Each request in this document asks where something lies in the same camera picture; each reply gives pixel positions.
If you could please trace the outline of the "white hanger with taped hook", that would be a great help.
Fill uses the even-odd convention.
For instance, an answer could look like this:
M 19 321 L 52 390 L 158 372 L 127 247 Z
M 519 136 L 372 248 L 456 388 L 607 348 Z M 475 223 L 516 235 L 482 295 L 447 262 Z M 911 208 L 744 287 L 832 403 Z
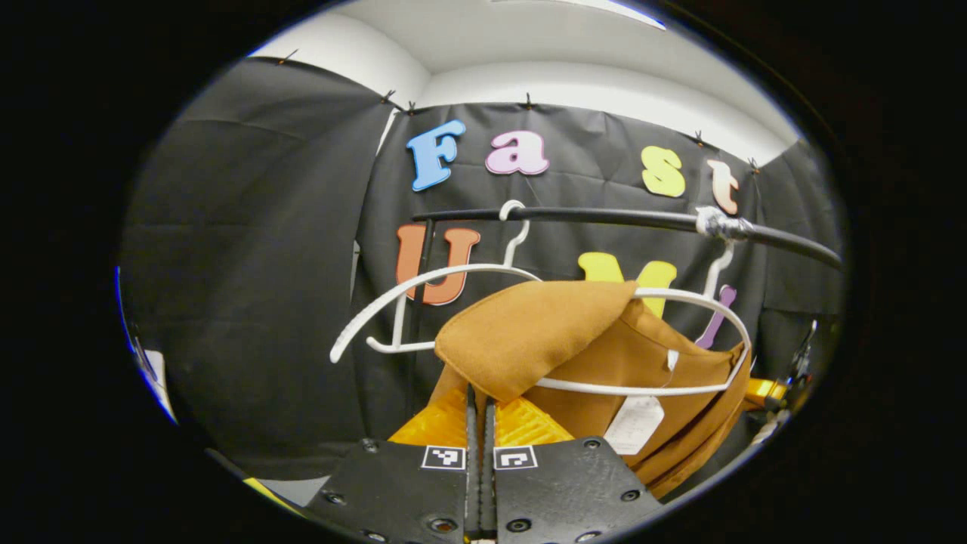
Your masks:
M 743 323 L 743 321 L 738 317 L 738 314 L 733 312 L 731 309 L 729 309 L 729 307 L 726 307 L 718 300 L 715 300 L 714 296 L 712 296 L 712 290 L 718 285 L 719 274 L 721 274 L 722 270 L 728 268 L 728 265 L 734 257 L 736 241 L 733 239 L 725 239 L 723 243 L 724 251 L 722 252 L 721 257 L 715 259 L 710 264 L 708 274 L 706 276 L 705 289 L 701 294 L 696 292 L 687 292 L 687 290 L 683 289 L 639 288 L 635 290 L 635 294 L 633 294 L 633 296 L 639 299 L 664 298 L 671 301 L 690 303 L 692 305 L 709 309 L 712 312 L 720 313 L 726 320 L 729 321 L 729 323 L 732 323 L 736 330 L 738 330 L 740 333 L 740 337 L 742 338 L 743 342 L 743 350 L 740 352 L 739 360 L 732 368 L 728 378 L 725 379 L 725 382 L 722 382 L 721 385 L 704 385 L 698 387 L 620 387 L 610 385 L 591 385 L 591 383 L 542 378 L 536 383 L 536 386 L 587 394 L 616 395 L 625 397 L 653 396 L 656 398 L 718 393 L 728 389 L 736 376 L 739 375 L 740 367 L 742 367 L 743 363 L 749 361 L 749 355 L 750 352 L 752 352 L 752 338 L 749 336 L 749 331 L 747 331 L 746 324 Z

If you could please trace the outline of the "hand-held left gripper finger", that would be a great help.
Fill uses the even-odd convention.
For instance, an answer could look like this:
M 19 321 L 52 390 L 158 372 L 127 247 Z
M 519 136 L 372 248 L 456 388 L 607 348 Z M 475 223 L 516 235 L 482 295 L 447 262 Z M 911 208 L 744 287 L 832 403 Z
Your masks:
M 474 524 L 473 397 L 452 389 L 389 440 L 353 447 L 307 504 L 314 518 L 366 543 L 463 543 Z
M 662 509 L 603 437 L 505 447 L 503 421 L 487 399 L 481 527 L 497 543 L 604 543 Z

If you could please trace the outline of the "silver tape wrap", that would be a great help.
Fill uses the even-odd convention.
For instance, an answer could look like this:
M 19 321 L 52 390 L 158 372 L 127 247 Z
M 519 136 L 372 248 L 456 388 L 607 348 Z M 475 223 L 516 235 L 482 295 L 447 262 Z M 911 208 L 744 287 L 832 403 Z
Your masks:
M 699 206 L 695 212 L 695 230 L 704 237 L 739 241 L 749 239 L 754 231 L 755 224 L 730 217 L 718 207 Z

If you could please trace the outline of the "black clothes rail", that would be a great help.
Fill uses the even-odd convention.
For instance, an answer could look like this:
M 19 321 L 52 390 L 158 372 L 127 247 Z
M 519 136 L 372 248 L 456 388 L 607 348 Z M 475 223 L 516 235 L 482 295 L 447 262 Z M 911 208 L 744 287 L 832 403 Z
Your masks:
M 640 212 L 618 209 L 550 208 L 536 207 L 512 211 L 510 220 L 522 221 L 578 221 L 588 224 L 617 224 L 617 226 L 652 227 L 659 230 L 697 232 L 695 215 L 670 212 Z M 755 224 L 749 239 L 738 242 L 761 243 L 794 252 L 825 263 L 836 270 L 842 269 L 842 259 L 833 250 L 807 238 Z

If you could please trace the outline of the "empty white hanger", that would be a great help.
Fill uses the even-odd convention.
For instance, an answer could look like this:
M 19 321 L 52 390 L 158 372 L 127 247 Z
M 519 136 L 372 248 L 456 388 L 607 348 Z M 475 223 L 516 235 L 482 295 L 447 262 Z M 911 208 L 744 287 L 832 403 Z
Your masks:
M 525 209 L 525 204 L 519 200 L 511 199 L 505 201 L 503 206 L 498 209 L 471 209 L 471 210 L 459 210 L 459 211 L 446 211 L 446 212 L 429 212 L 426 214 L 420 214 L 413 217 L 414 221 L 424 221 L 426 223 L 425 231 L 425 244 L 429 244 L 432 241 L 433 234 L 435 231 L 435 224 L 438 221 L 462 221 L 462 220 L 495 220 L 495 221 L 507 221 L 510 220 L 510 214 L 512 211 L 517 211 Z M 331 351 L 329 351 L 329 362 L 338 363 L 341 361 L 342 355 L 345 353 L 351 344 L 353 338 L 357 336 L 360 330 L 380 313 L 381 310 L 389 305 L 391 302 L 395 303 L 394 306 L 394 322 L 393 331 L 391 331 L 391 343 L 389 345 L 380 343 L 376 338 L 368 337 L 366 338 L 366 344 L 374 349 L 374 351 L 380 352 L 380 354 L 413 354 L 417 351 L 428 351 L 435 346 L 433 341 L 424 343 L 403 343 L 402 342 L 402 324 L 405 317 L 406 310 L 406 300 L 407 292 L 409 289 L 420 288 L 420 286 L 430 283 L 433 280 L 439 278 L 446 278 L 455 274 L 467 274 L 470 272 L 495 272 L 500 274 L 511 274 L 518 277 L 523 277 L 529 281 L 539 281 L 539 277 L 528 272 L 526 270 L 514 267 L 512 262 L 514 262 L 514 255 L 517 251 L 517 247 L 521 245 L 528 237 L 530 230 L 530 220 L 523 220 L 523 227 L 521 231 L 518 232 L 517 236 L 511 238 L 505 245 L 505 254 L 503 261 L 501 263 L 469 263 L 462 265 L 450 265 L 434 270 L 429 270 L 419 275 L 415 275 L 408 281 L 398 283 L 394 288 L 389 289 L 382 295 L 373 300 L 372 303 L 364 307 L 348 324 L 345 328 L 338 334 L 335 339 L 335 343 L 332 345 Z

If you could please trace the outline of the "black backdrop cloth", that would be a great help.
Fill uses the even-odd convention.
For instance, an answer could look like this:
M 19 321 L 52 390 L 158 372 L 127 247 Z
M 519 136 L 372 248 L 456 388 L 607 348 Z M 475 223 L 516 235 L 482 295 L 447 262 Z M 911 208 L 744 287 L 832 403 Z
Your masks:
M 269 480 L 333 472 L 386 437 L 442 367 L 412 369 L 354 338 L 350 318 L 413 275 L 421 213 L 532 207 L 694 213 L 715 206 L 844 255 L 828 166 L 801 139 L 754 172 L 690 135 L 593 108 L 438 104 L 400 113 L 318 66 L 246 58 L 179 115 L 136 182 L 120 286 L 131 337 L 165 358 L 174 416 Z

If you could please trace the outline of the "brown jacket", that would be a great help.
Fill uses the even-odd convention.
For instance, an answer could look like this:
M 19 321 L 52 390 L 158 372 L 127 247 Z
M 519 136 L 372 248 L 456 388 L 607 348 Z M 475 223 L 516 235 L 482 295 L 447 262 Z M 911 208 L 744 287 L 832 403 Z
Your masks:
M 633 282 L 522 282 L 450 318 L 434 351 L 431 402 L 474 387 L 499 406 L 525 400 L 559 434 L 603 437 L 658 499 L 705 467 L 745 414 L 750 362 L 725 391 L 625 397 L 538 387 L 542 378 L 620 387 L 721 385 L 743 342 L 700 347 L 635 298 Z

